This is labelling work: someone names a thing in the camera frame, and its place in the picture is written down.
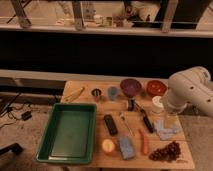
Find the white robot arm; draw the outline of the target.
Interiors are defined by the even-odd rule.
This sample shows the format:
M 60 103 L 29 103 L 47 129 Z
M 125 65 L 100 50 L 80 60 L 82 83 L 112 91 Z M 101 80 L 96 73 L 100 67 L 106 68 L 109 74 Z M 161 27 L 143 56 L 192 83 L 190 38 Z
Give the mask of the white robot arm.
M 176 123 L 178 114 L 188 104 L 213 117 L 213 90 L 209 87 L 210 81 L 210 72 L 200 66 L 176 72 L 169 77 L 168 89 L 162 97 L 166 128 Z

